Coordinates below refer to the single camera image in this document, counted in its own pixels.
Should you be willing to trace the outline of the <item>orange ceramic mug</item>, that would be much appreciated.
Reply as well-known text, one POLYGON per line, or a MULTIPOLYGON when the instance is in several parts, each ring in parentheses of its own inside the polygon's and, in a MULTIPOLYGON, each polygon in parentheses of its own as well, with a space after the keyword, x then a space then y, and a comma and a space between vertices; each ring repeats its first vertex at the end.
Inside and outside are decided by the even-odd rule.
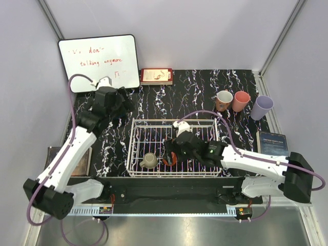
POLYGON ((177 164, 177 156, 174 152, 165 152, 162 162, 166 166, 174 166, 177 164))

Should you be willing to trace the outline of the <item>beige ceramic mug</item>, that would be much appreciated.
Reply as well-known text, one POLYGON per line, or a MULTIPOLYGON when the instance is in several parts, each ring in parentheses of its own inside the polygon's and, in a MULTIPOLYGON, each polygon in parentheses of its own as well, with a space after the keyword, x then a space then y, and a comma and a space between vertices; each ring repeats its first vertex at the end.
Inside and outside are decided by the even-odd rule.
POLYGON ((146 153, 143 156, 143 159, 140 162, 139 166, 141 168, 153 169, 157 166, 157 164, 158 164, 157 156, 154 153, 146 153))

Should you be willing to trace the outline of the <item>salmon speckled ceramic mug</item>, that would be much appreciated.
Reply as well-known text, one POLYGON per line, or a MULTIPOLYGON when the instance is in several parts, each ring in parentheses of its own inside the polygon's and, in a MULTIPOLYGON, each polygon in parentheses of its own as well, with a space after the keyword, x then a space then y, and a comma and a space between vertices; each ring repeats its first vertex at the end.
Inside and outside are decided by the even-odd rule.
POLYGON ((228 90, 222 90, 216 95, 216 110, 225 111, 233 101, 233 94, 228 90))

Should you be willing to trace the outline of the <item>pink plastic cup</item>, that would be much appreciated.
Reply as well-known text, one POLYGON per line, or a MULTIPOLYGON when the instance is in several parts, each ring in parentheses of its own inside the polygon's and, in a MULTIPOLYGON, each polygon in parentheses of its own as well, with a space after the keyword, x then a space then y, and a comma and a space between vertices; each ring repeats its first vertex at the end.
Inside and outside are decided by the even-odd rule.
POLYGON ((242 111, 245 106, 250 101, 251 97, 247 92, 244 91, 238 91, 235 93, 233 103, 232 103, 232 109, 234 112, 240 112, 242 111))

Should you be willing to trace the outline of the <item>lavender plastic cup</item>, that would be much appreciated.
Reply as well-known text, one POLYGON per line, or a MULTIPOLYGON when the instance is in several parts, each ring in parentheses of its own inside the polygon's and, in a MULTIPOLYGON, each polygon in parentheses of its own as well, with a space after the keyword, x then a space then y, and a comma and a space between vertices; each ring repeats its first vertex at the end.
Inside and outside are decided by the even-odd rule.
POLYGON ((256 98, 252 111, 251 118, 253 120, 262 119, 274 106, 273 100, 265 95, 256 98))

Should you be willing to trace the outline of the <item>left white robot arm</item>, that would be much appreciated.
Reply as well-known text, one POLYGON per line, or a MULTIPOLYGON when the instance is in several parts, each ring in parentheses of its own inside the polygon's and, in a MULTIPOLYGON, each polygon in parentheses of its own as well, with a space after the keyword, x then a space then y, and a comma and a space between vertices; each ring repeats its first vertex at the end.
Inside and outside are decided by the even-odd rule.
POLYGON ((36 180, 28 178, 23 189, 34 207, 62 220, 72 207, 90 199, 107 202, 110 184, 100 178, 68 185, 72 172, 83 155, 112 121, 127 118, 134 111, 132 100, 124 87, 100 87, 96 90, 90 110, 80 112, 72 131, 56 157, 36 180))

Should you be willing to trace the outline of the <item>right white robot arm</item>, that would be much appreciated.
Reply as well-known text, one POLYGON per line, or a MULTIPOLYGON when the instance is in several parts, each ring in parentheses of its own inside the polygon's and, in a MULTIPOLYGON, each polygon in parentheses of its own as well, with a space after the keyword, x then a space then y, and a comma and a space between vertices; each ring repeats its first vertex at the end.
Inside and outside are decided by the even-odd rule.
POLYGON ((280 194, 299 203, 311 201, 313 169, 299 153, 270 156, 239 151, 221 141, 204 141, 188 131, 166 139, 163 144, 163 163, 168 166, 194 159, 209 168, 239 169, 259 174, 258 178, 244 178, 233 190, 233 198, 238 203, 257 196, 280 194))

